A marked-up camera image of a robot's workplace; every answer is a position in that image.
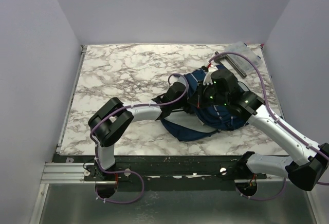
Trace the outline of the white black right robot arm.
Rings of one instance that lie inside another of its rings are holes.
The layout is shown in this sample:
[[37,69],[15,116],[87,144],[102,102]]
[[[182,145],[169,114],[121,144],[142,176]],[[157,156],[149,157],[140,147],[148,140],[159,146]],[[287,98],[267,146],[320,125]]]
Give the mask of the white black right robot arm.
[[244,179],[262,173],[288,178],[298,188],[311,191],[328,168],[328,144],[305,137],[269,107],[265,98],[243,90],[227,68],[198,69],[187,75],[188,103],[208,126],[224,112],[256,127],[287,152],[286,157],[247,152],[236,166]]

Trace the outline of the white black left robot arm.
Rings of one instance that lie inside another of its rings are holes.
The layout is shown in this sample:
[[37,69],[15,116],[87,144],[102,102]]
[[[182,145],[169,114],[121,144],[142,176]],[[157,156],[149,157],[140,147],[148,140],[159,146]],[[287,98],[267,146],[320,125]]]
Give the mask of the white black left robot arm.
[[128,126],[144,120],[161,120],[187,102],[189,84],[175,82],[168,91],[148,103],[125,106],[117,97],[111,98],[88,121],[90,138],[95,143],[96,174],[109,180],[114,174],[114,148]]

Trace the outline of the navy blue student backpack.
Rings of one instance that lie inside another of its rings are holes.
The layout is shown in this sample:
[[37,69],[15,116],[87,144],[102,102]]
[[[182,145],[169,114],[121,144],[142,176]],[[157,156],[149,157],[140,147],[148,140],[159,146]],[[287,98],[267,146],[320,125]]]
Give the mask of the navy blue student backpack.
[[[183,77],[178,77],[176,82],[195,83],[193,77],[203,78],[205,67],[197,69]],[[187,94],[192,92],[189,86]],[[234,116],[225,106],[210,106],[198,109],[191,106],[193,114],[185,112],[171,113],[169,116],[162,118],[160,121],[163,127],[179,141],[189,142],[202,138],[210,137],[221,131],[231,131],[243,127],[246,122],[241,118]]]

